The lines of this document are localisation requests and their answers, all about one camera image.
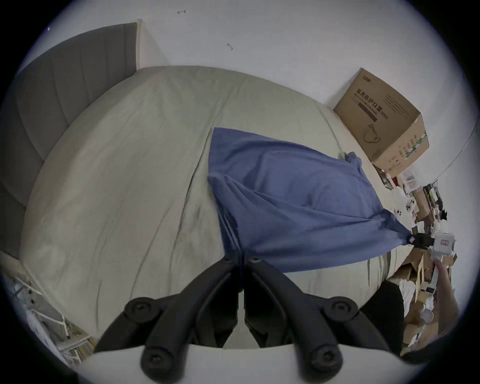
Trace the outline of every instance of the wire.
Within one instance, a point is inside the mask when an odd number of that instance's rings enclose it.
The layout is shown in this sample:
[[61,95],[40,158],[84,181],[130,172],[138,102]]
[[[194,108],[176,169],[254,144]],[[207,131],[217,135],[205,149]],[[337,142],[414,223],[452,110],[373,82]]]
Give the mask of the wire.
[[440,178],[440,176],[442,176],[442,175],[445,173],[445,171],[453,164],[453,162],[456,160],[456,158],[460,156],[460,154],[462,153],[462,151],[465,149],[465,147],[467,146],[468,142],[469,142],[470,139],[472,138],[473,134],[477,131],[478,125],[479,125],[479,121],[477,120],[477,122],[475,123],[475,127],[473,128],[473,131],[472,131],[472,133],[470,134],[470,137],[468,138],[467,142],[465,143],[465,145],[463,146],[463,148],[460,150],[460,152],[458,152],[458,155],[455,156],[455,158],[454,158],[454,159],[452,160],[452,162],[448,165],[448,167],[445,168],[445,169],[443,170],[443,172],[442,172],[440,175],[438,175],[438,176],[436,177],[436,179],[433,180],[430,184],[434,184],[435,182],[437,182],[438,179]]

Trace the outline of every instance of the gray upholstered headboard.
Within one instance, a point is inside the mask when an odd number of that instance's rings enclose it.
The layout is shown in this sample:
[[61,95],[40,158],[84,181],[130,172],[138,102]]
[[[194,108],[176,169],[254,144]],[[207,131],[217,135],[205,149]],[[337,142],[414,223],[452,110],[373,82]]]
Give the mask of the gray upholstered headboard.
[[51,149],[82,111],[136,71],[137,23],[49,49],[13,80],[0,108],[0,250],[18,257],[25,209]]

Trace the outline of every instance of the human hand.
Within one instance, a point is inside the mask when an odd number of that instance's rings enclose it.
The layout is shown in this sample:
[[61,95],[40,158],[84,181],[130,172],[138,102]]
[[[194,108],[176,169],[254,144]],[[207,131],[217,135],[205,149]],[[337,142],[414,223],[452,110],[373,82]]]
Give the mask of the human hand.
[[438,269],[437,304],[438,304],[438,333],[451,327],[458,316],[458,304],[453,295],[452,285],[448,278],[446,266],[434,258],[433,263]]

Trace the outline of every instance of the light gray bedsheet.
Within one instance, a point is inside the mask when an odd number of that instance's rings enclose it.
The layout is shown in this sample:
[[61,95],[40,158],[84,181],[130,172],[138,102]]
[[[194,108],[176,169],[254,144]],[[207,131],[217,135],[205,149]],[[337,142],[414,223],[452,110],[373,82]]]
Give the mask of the light gray bedsheet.
[[[178,293],[223,256],[206,176],[211,128],[354,151],[385,208],[389,191],[338,117],[267,80],[206,67],[139,70],[90,105],[46,159],[28,203],[20,260],[47,299],[100,336],[134,297]],[[288,276],[305,292],[364,304],[408,247]]]

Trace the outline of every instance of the blue cloth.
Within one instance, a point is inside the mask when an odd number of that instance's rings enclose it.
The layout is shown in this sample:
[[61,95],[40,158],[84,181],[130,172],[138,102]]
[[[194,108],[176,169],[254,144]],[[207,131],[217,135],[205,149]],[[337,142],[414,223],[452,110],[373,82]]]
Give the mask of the blue cloth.
[[303,145],[214,128],[208,182],[225,252],[282,272],[356,263],[407,244],[351,152],[346,161]]

